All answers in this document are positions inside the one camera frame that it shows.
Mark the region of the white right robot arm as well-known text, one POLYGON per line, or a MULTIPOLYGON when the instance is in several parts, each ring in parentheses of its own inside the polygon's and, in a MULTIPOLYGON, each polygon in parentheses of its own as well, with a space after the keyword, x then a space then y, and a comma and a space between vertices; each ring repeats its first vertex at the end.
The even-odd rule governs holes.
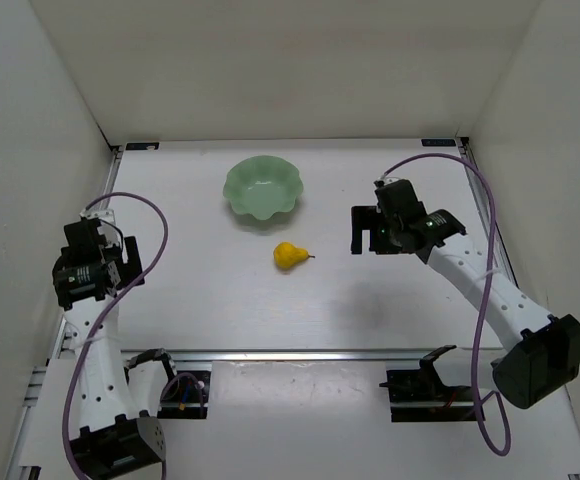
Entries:
POLYGON ((487 265, 485 251, 450 212, 429 213, 408 180, 377 181, 377 203, 351 209, 351 251, 362 252, 370 235, 377 255, 414 254, 448 280, 497 335, 505 355, 492 361, 494 389, 512 405, 528 409, 568 382, 580 367, 580 322, 557 317, 534 303, 487 265))

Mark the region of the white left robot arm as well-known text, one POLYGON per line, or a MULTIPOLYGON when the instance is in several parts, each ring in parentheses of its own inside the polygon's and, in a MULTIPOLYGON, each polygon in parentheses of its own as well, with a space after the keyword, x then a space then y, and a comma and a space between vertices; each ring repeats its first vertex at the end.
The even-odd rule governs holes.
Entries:
POLYGON ((52 280, 76 356, 61 419, 66 459, 79 479, 163 465, 157 414, 174 366, 163 349, 125 359, 118 338, 119 300, 145 281, 137 241, 110 209, 84 210, 64 234, 52 280))

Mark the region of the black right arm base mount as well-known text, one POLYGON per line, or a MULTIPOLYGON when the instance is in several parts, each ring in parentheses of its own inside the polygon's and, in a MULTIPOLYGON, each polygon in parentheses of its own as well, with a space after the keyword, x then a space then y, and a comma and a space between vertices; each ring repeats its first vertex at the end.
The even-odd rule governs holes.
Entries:
POLYGON ((445 345, 412 366, 389 366, 387 390, 393 423, 474 422, 472 350, 445 345))

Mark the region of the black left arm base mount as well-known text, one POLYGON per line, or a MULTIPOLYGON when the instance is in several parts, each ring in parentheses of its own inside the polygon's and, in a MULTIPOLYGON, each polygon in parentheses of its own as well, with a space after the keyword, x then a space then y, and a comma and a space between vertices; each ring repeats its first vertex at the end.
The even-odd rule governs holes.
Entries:
POLYGON ((169 352, 150 349, 124 361, 130 394, 140 411, 160 419, 206 419, 211 372, 179 370, 169 352))

